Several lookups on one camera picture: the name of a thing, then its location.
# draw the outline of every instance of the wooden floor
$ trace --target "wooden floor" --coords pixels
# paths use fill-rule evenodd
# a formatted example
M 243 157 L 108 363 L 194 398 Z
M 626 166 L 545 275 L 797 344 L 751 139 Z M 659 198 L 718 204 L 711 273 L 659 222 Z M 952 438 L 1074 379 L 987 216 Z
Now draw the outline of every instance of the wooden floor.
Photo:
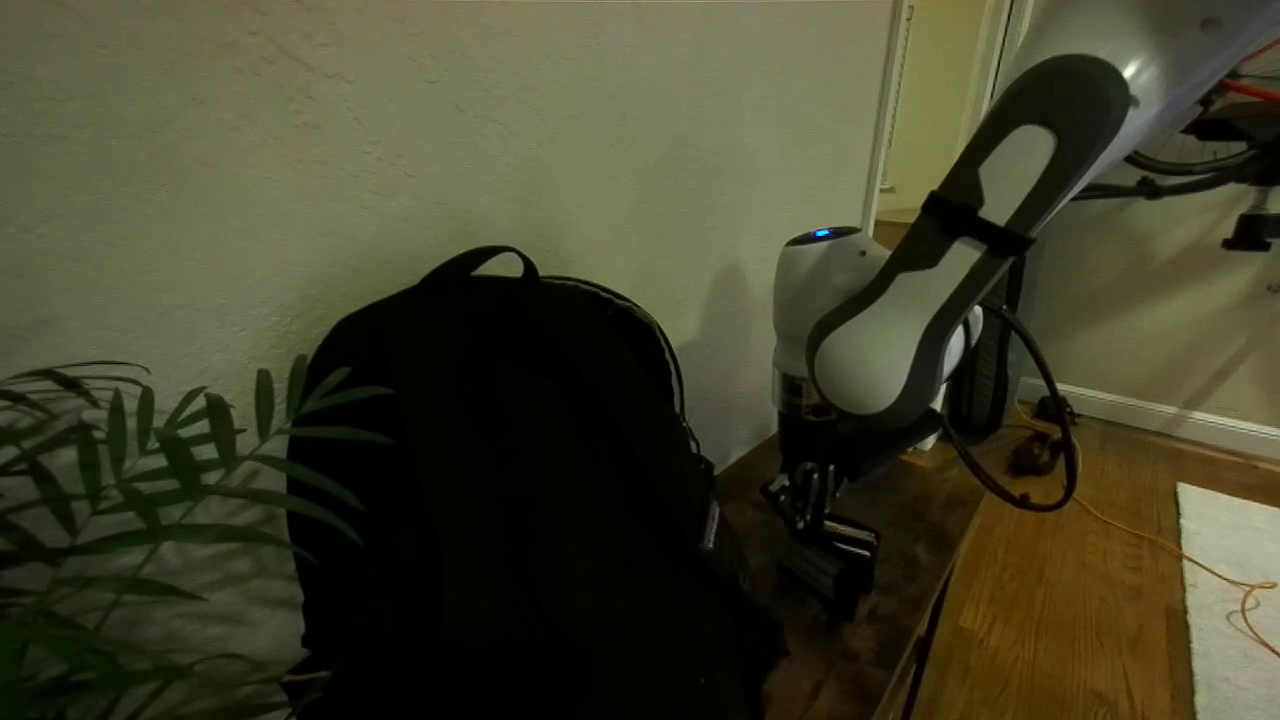
M 1174 543 L 1174 480 L 1280 502 L 1280 466 L 1091 418 L 1078 461 L 1078 502 L 1055 514 L 981 502 L 919 720 L 1193 715 L 1185 573 L 1194 567 L 1089 508 Z

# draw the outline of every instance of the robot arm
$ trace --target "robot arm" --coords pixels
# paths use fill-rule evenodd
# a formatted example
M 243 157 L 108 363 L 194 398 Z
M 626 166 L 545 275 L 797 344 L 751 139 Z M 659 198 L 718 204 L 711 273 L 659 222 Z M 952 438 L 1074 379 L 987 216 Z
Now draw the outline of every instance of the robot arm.
M 1028 0 L 1011 83 L 899 247 L 838 229 L 782 247 L 781 379 L 873 433 L 919 418 L 1009 261 L 1274 29 L 1274 0 Z

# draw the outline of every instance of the white wall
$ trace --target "white wall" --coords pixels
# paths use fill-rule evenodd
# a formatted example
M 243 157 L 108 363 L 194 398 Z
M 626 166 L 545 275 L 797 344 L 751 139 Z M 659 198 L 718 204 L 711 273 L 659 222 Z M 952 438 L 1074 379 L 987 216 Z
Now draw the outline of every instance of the white wall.
M 881 216 L 912 221 L 966 144 L 999 55 L 1009 0 L 909 0 Z
M 0 370 L 249 393 L 517 241 L 648 302 L 716 461 L 772 433 L 782 234 L 865 222 L 888 0 L 0 0 Z
M 1248 198 L 1244 187 L 1220 187 L 1158 204 L 1070 204 L 1045 234 L 1028 295 L 1055 377 L 1157 402 L 1157 429 L 1174 433 L 1198 412 L 1280 433 L 1280 263 L 1274 251 L 1220 251 Z

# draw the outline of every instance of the plant leaf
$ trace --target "plant leaf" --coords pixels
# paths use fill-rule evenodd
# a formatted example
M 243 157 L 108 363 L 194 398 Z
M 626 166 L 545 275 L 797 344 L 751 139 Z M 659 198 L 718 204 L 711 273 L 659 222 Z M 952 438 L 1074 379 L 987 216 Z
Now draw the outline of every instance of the plant leaf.
M 222 465 L 222 471 L 233 471 L 240 465 L 234 455 L 234 416 L 233 402 L 222 395 L 202 395 L 202 412 L 206 412 L 206 433 L 210 433 L 210 449 Z
M 122 546 L 156 546 L 156 543 L 259 543 L 259 546 L 290 546 L 284 537 L 240 528 L 240 525 L 159 525 L 159 528 L 127 528 L 113 537 L 82 540 L 75 546 L 60 546 L 60 554 L 94 554 Z
M 190 409 L 194 409 L 201 395 L 202 395 L 202 387 L 187 387 L 187 393 L 171 402 L 171 412 L 164 416 L 159 429 L 174 433 L 174 429 L 185 429 L 185 424 L 194 424 L 201 412 L 190 416 Z
M 156 513 L 153 495 L 148 495 L 142 488 L 134 488 L 132 477 L 119 477 L 119 480 L 115 480 L 115 493 L 119 493 L 119 502 L 122 502 L 134 518 L 142 518 L 148 528 L 159 525 L 159 513 Z
M 0 543 L 6 543 L 15 551 L 15 562 L 48 562 L 50 561 L 50 546 L 11 514 L 0 514 Z
M 259 369 L 250 379 L 250 409 L 255 409 L 255 438 L 262 445 L 274 424 L 274 379 L 269 369 Z
M 48 402 L 40 402 L 35 395 L 15 393 L 15 387 L 0 387 L 0 402 L 15 402 L 15 409 L 35 412 L 35 416 L 54 416 Z
M 164 453 L 164 461 L 166 461 L 166 466 L 171 466 L 171 477 L 174 477 L 174 483 L 185 483 L 185 488 L 201 488 L 201 465 L 194 465 L 194 455 L 190 455 L 190 449 L 187 449 L 187 438 L 185 436 L 174 436 L 174 433 L 156 433 L 156 438 L 159 438 L 159 453 Z
M 153 709 L 164 701 L 164 690 L 166 690 L 171 684 L 180 684 L 180 681 L 185 681 L 185 677 L 159 677 L 141 701 L 132 701 L 127 720 L 153 715 Z
M 75 433 L 75 466 L 80 466 L 87 508 L 94 508 L 104 498 L 104 455 L 98 455 L 87 424 L 80 424 L 80 433 Z
M 132 433 L 134 433 L 134 453 L 148 453 L 153 449 L 153 433 L 156 433 L 156 393 L 153 387 L 142 387 L 141 395 L 134 395 L 134 412 L 132 412 L 134 418 L 132 418 Z
M 19 465 L 31 465 L 31 461 L 40 461 L 40 455 L 48 455 L 48 453 L 72 449 L 82 429 L 87 429 L 87 424 L 45 418 L 45 424 L 25 429 L 25 436 L 6 436 L 6 449 L 15 449 L 15 455 L 11 455 L 0 471 L 11 471 L 11 466 L 19 466 Z
M 286 436 L 342 438 L 342 445 L 392 445 L 392 436 L 381 436 L 366 429 L 342 429 L 342 424 L 301 424 L 301 429 L 286 429 Z
M 122 393 L 115 387 L 108 402 L 108 465 L 115 480 L 122 477 L 122 461 L 127 461 L 127 412 L 122 412 Z
M 294 416 L 303 409 L 303 393 L 307 393 L 307 356 L 294 356 L 286 369 L 286 416 Z
M 156 599 L 201 599 L 194 590 L 148 574 L 54 574 L 50 587 L 65 590 L 115 590 L 115 597 L 156 597 Z
M 219 461 L 190 461 L 201 477 L 222 466 Z M 171 465 L 142 466 L 127 477 L 132 483 L 156 483 L 156 480 L 180 480 Z
M 243 461 L 262 465 L 262 466 L 272 466 L 272 471 L 279 471 L 279 477 L 286 477 L 294 483 L 307 483 L 307 488 L 317 488 L 325 495 L 334 495 L 347 508 L 363 508 L 357 493 L 347 493 L 340 480 L 330 480 L 330 477 L 325 477 L 325 471 L 317 471 L 307 465 L 294 465 L 294 461 L 284 461 L 284 455 L 259 455 L 259 453 L 243 455 Z
M 317 416 L 317 412 L 326 412 L 326 409 L 340 409 L 340 402 L 363 402 L 363 398 L 381 398 L 381 395 L 395 395 L 392 387 L 342 387 L 342 393 L 326 393 L 326 395 L 317 395 L 301 416 Z
M 67 532 L 75 537 L 80 532 L 80 518 L 75 518 L 75 508 L 72 508 L 72 495 L 65 493 L 65 483 L 50 477 L 48 465 L 31 461 L 28 465 L 28 477 L 48 508 L 48 514 Z
M 303 402 L 294 409 L 294 416 L 307 416 L 311 402 L 320 402 L 326 393 L 334 393 L 347 377 L 352 377 L 352 369 L 326 370 L 326 377 L 303 395 Z
M 45 383 L 54 383 L 60 393 L 67 393 L 67 395 L 98 409 L 93 383 L 80 379 L 80 377 L 72 377 L 72 370 L 65 370 L 65 369 L 67 369 L 67 363 L 60 363 L 60 369 L 31 369 L 31 370 L 19 370 L 19 377 L 11 377 L 11 379 L 45 379 Z

